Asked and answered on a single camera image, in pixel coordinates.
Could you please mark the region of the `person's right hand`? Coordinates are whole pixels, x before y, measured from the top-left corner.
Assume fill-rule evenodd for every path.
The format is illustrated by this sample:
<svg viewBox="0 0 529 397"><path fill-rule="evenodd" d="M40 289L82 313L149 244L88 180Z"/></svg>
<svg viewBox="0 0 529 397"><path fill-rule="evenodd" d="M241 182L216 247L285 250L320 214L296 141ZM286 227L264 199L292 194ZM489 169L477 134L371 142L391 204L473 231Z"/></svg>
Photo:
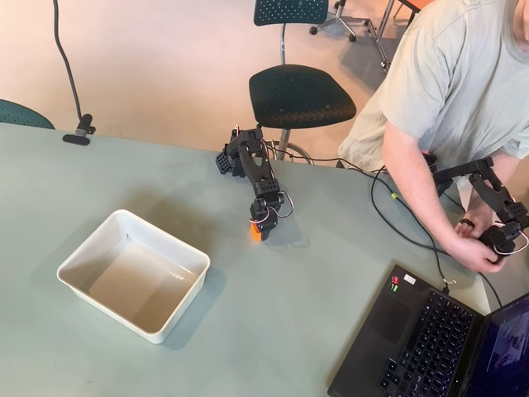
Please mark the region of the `person's right hand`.
<svg viewBox="0 0 529 397"><path fill-rule="evenodd" d="M448 242L446 251L461 265L479 273L499 272L506 258L474 238L478 228L468 219L462 219L455 227L455 236Z"/></svg>

